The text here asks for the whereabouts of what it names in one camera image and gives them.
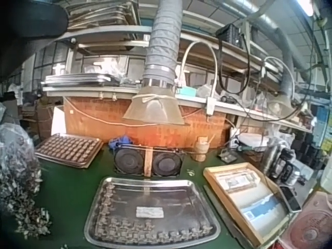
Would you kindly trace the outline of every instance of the white container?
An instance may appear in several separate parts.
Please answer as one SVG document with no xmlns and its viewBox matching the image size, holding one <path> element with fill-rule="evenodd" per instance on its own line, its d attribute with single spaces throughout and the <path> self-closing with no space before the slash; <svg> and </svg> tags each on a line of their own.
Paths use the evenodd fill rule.
<svg viewBox="0 0 332 249">
<path fill-rule="evenodd" d="M 321 187 L 332 193 L 332 156 L 330 156 L 321 178 Z"/>
</svg>

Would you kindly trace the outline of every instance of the brown tray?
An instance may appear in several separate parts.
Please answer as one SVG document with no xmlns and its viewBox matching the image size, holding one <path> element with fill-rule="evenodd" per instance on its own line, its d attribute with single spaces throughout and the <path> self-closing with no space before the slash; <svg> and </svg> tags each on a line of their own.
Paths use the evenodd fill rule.
<svg viewBox="0 0 332 249">
<path fill-rule="evenodd" d="M 63 158 L 60 158 L 57 155 L 51 156 L 48 155 L 48 153 L 45 153 L 44 151 L 40 151 L 41 149 L 50 150 L 50 148 L 52 147 L 49 146 L 53 147 L 54 149 L 53 153 L 58 153 L 58 155 L 61 154 L 60 156 L 63 156 Z M 102 146 L 103 142 L 100 139 L 96 139 L 93 137 L 86 137 L 86 136 L 76 136 L 76 135 L 57 133 L 51 136 L 49 139 L 37 145 L 37 147 L 35 148 L 35 155 L 38 158 L 48 160 L 51 162 L 56 162 L 70 167 L 85 169 L 91 164 L 92 160 L 95 158 L 95 156 L 97 155 L 98 151 L 101 149 Z M 88 147 L 93 147 L 93 148 L 90 149 L 90 152 L 86 153 Z M 79 160 L 78 159 L 79 156 L 77 154 L 81 154 L 81 156 L 82 157 L 84 156 L 85 158 L 82 158 L 83 160 L 81 161 L 73 160 L 75 157 L 77 158 L 77 160 Z"/>
</svg>

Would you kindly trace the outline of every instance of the wooden box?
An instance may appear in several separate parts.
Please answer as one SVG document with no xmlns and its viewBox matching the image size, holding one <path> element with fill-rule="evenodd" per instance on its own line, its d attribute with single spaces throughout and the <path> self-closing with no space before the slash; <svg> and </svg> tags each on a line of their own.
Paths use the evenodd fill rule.
<svg viewBox="0 0 332 249">
<path fill-rule="evenodd" d="M 259 232 L 252 226 L 252 224 L 242 215 L 240 209 L 234 203 L 230 195 L 225 190 L 223 190 L 223 188 L 221 188 L 216 178 L 217 173 L 245 168 L 249 168 L 255 171 L 261 178 L 261 182 L 268 186 L 268 188 L 273 192 L 273 194 L 275 194 L 276 196 L 280 196 L 279 187 L 273 181 L 265 177 L 253 165 L 247 162 L 228 166 L 205 168 L 203 174 L 215 194 L 218 196 L 221 203 L 224 205 L 225 210 L 227 210 L 236 225 L 242 230 L 243 234 L 249 239 L 249 241 L 251 241 L 252 245 L 254 247 L 258 247 L 270 241 L 286 225 L 289 220 L 289 216 L 286 215 L 285 218 L 283 218 L 281 222 L 264 237 L 259 234 Z"/>
</svg>

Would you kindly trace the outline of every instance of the green workbench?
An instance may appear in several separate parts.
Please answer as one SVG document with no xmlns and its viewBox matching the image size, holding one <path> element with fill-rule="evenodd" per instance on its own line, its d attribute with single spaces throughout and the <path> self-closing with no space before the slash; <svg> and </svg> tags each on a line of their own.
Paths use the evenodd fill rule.
<svg viewBox="0 0 332 249">
<path fill-rule="evenodd" d="M 49 211 L 53 222 L 50 228 L 51 234 L 41 236 L 39 240 L 24 240 L 21 234 L 14 232 L 17 226 L 11 218 L 2 219 L 2 232 L 18 248 L 60 249 L 64 244 L 69 249 L 98 248 L 85 239 L 84 225 L 100 181 L 107 176 L 123 177 L 114 173 L 112 153 L 105 147 L 86 170 L 70 168 L 43 160 L 40 163 L 43 169 L 42 178 L 44 181 L 41 183 L 36 204 Z M 195 182 L 205 195 L 202 188 L 206 184 L 203 169 L 223 164 L 217 158 L 216 151 L 210 152 L 204 163 L 198 163 L 190 157 L 186 157 L 181 175 L 177 179 L 188 179 Z M 193 170 L 195 175 L 190 176 L 188 169 Z M 240 249 L 241 246 L 229 235 L 224 223 L 220 220 L 212 205 L 211 207 L 222 229 L 219 237 L 213 241 L 188 248 L 216 249 L 222 247 Z"/>
</svg>

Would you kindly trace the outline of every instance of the orange brick wall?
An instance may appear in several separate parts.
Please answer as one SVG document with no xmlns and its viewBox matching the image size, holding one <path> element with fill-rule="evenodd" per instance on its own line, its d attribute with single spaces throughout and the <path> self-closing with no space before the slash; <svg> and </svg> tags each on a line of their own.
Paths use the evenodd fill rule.
<svg viewBox="0 0 332 249">
<path fill-rule="evenodd" d="M 113 102 L 108 99 L 67 98 L 64 100 L 67 133 L 98 137 L 104 142 L 126 134 L 135 144 L 177 148 L 193 147 L 197 136 L 208 136 L 210 138 L 214 135 L 210 148 L 218 147 L 225 142 L 224 123 L 226 114 L 215 113 L 210 122 L 207 123 L 204 110 L 195 112 L 198 110 L 197 108 L 187 106 L 180 107 L 183 116 L 195 112 L 185 118 L 187 126 L 127 127 L 109 124 L 124 123 L 132 125 L 131 121 L 122 119 L 130 103 L 130 100 Z"/>
</svg>

